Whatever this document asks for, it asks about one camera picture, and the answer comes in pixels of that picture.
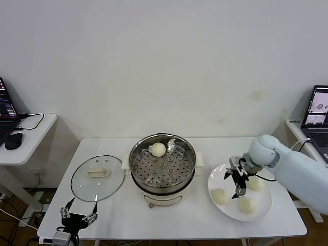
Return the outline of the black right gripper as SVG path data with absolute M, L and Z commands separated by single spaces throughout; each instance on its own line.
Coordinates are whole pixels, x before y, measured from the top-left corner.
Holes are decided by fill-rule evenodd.
M 248 173 L 243 167 L 236 168 L 227 168 L 226 173 L 224 174 L 224 179 L 232 176 L 233 181 L 236 185 L 235 194 L 231 197 L 231 199 L 242 198 L 246 194 L 247 184 L 249 181 Z

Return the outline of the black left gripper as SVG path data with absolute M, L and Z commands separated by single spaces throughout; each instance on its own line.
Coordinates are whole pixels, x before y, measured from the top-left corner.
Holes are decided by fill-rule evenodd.
M 94 222 L 98 218 L 98 202 L 95 203 L 92 212 L 87 216 L 69 213 L 69 210 L 74 200 L 75 198 L 73 197 L 70 201 L 66 203 L 64 207 L 61 207 L 60 209 L 60 215 L 62 218 L 61 224 L 62 226 L 64 226 L 63 232 L 79 232 L 79 230 L 88 227 L 88 222 Z

